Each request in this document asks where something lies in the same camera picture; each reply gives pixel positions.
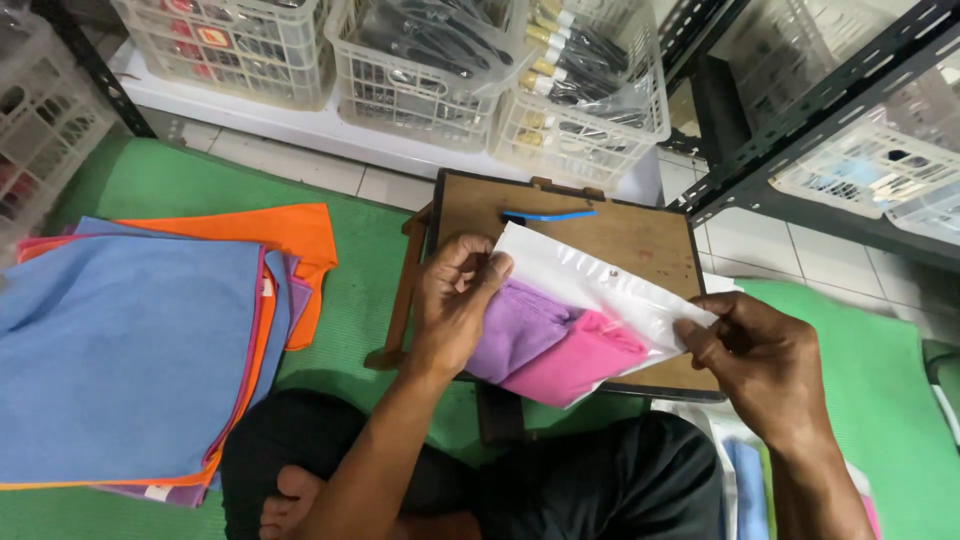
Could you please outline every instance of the black pants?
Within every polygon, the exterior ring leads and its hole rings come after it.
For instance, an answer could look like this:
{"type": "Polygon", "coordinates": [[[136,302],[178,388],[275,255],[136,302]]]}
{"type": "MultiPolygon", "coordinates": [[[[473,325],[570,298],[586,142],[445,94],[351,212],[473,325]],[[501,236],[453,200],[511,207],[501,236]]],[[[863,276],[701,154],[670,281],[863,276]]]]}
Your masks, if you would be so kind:
{"type": "MultiPolygon", "coordinates": [[[[224,447],[229,540],[257,540],[264,500],[295,464],[329,479],[366,423],[353,405],[310,390],[270,396],[224,447]]],[[[479,472],[423,446],[401,508],[470,510],[484,538],[719,537],[721,469],[687,421],[649,412],[587,433],[528,443],[479,472]]]]}

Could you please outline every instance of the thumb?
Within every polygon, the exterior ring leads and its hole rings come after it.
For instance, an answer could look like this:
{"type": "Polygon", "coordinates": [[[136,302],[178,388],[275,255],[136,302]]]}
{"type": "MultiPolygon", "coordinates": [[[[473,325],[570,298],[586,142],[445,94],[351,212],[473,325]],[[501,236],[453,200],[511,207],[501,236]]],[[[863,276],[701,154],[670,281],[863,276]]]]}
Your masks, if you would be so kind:
{"type": "Polygon", "coordinates": [[[471,307],[486,309],[490,298],[500,290],[500,285],[507,281],[513,269],[514,260],[509,255],[494,253],[477,273],[474,283],[470,286],[468,302],[471,307]]]}
{"type": "Polygon", "coordinates": [[[714,375],[717,369],[733,360],[733,355],[717,336],[716,328],[704,328],[689,319],[680,319],[673,325],[677,337],[693,353],[693,361],[707,367],[714,375]]]}

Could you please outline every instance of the person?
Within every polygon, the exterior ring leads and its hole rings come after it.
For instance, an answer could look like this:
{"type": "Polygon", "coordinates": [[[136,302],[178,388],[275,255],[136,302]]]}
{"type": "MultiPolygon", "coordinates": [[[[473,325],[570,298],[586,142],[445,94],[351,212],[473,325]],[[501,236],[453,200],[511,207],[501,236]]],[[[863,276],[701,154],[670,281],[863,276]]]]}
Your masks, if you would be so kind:
{"type": "MultiPolygon", "coordinates": [[[[244,416],[222,460],[229,540],[721,537],[718,456],[674,415],[525,443],[478,471],[424,445],[512,269],[492,247],[459,234],[424,266],[410,353],[369,418],[304,389],[244,416]]],[[[816,332],[742,293],[693,302],[718,323],[676,333],[770,449],[779,538],[873,538],[830,428],[816,332]]]]}

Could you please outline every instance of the black metal rack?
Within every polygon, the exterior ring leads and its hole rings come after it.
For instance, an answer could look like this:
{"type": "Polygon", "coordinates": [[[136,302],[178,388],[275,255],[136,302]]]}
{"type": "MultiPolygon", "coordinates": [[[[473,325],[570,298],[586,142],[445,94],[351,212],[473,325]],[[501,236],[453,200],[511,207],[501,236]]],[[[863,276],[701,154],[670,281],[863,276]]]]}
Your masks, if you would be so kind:
{"type": "MultiPolygon", "coordinates": [[[[933,67],[960,45],[960,0],[920,0],[787,112],[752,135],[726,63],[708,55],[750,0],[680,0],[661,28],[663,69],[673,93],[689,79],[702,138],[674,130],[665,143],[696,146],[710,172],[668,206],[699,225],[727,208],[743,208],[960,270],[960,246],[907,233],[878,220],[780,193],[768,184],[813,143],[837,133],[873,105],[933,67]]],[[[78,63],[137,136],[156,137],[60,0],[35,0],[78,63]]]]}

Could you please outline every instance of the white bottle cap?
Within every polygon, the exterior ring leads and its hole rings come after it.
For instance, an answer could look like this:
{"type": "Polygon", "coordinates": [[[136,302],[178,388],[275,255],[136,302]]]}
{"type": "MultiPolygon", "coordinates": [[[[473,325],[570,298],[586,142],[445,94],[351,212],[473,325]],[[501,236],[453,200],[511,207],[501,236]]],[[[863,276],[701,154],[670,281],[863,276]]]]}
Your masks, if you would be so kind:
{"type": "Polygon", "coordinates": [[[540,75],[537,77],[537,81],[534,83],[534,91],[539,95],[545,96],[550,93],[550,90],[553,89],[553,78],[547,77],[545,75],[540,75]]]}
{"type": "Polygon", "coordinates": [[[562,49],[558,49],[557,47],[550,47],[545,53],[543,53],[543,59],[551,65],[557,65],[557,60],[560,59],[561,50],[562,49]]]}
{"type": "Polygon", "coordinates": [[[573,19],[575,17],[576,15],[568,12],[567,10],[560,10],[560,14],[557,15],[557,24],[569,28],[573,24],[573,19]]]}
{"type": "Polygon", "coordinates": [[[557,47],[560,50],[564,50],[566,46],[566,37],[557,34],[556,32],[550,33],[550,38],[546,41],[546,44],[551,47],[557,47]]]}

